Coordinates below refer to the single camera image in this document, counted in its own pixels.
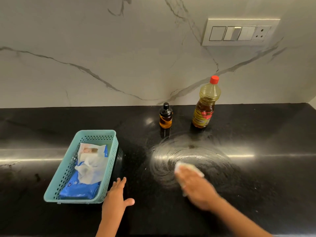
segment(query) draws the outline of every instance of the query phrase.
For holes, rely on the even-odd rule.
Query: basket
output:
[[[60,199],[59,193],[68,183],[70,177],[75,172],[75,165],[77,163],[77,153],[80,143],[88,143],[94,145],[107,145],[108,146],[108,163],[106,166],[103,180],[101,181],[98,193],[95,198],[89,199]],[[63,160],[61,161],[53,179],[51,180],[45,194],[44,200],[46,202],[72,203],[72,204],[96,204],[102,203],[107,188],[109,186],[110,177],[115,161],[116,151],[118,149],[118,140],[114,130],[82,130],[78,131],[74,136]]]

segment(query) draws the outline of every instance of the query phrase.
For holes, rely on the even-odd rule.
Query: forearm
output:
[[[115,237],[122,216],[107,216],[102,218],[96,237]]]
[[[222,198],[213,212],[237,237],[272,236]]]

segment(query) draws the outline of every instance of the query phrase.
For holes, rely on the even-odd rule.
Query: bottle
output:
[[[169,103],[165,102],[163,107],[160,108],[160,120],[159,124],[162,128],[167,129],[172,124],[172,109],[169,107]]]
[[[192,123],[195,127],[205,128],[210,122],[214,111],[215,101],[217,101],[221,95],[221,89],[217,85],[218,80],[219,77],[213,75],[210,83],[201,87],[200,99],[195,107],[192,119]]]

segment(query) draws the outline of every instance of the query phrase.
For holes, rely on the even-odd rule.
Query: hand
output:
[[[125,208],[135,203],[132,198],[123,199],[123,188],[126,183],[126,177],[121,181],[117,178],[117,181],[113,182],[113,186],[107,192],[102,205],[102,220],[107,218],[117,218],[121,221]]]
[[[195,171],[184,166],[180,166],[179,171],[175,172],[175,175],[183,183],[183,191],[196,207],[204,211],[215,211],[221,197],[211,183],[200,177]]]

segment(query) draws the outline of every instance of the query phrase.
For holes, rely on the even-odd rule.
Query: red bottle cap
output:
[[[217,75],[213,75],[211,77],[211,80],[210,80],[210,83],[212,84],[217,84],[218,83],[218,80],[219,80],[219,77]]]

